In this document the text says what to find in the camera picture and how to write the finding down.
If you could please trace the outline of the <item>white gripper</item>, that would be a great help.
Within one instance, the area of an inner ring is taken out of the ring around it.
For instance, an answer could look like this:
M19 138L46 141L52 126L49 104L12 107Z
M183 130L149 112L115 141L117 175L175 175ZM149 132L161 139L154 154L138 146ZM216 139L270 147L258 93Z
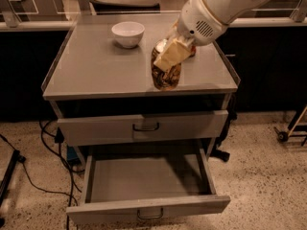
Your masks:
M166 72L190 57L193 42L198 46L213 42L228 27L228 9L229 0L188 0L178 22L165 35L167 44L153 64Z

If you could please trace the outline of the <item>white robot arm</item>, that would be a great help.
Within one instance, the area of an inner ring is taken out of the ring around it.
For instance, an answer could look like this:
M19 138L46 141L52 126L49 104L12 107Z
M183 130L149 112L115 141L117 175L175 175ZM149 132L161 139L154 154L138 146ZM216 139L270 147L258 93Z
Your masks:
M167 43L153 64L167 71L191 55L193 46L208 45L242 13L271 0L188 0L167 35Z

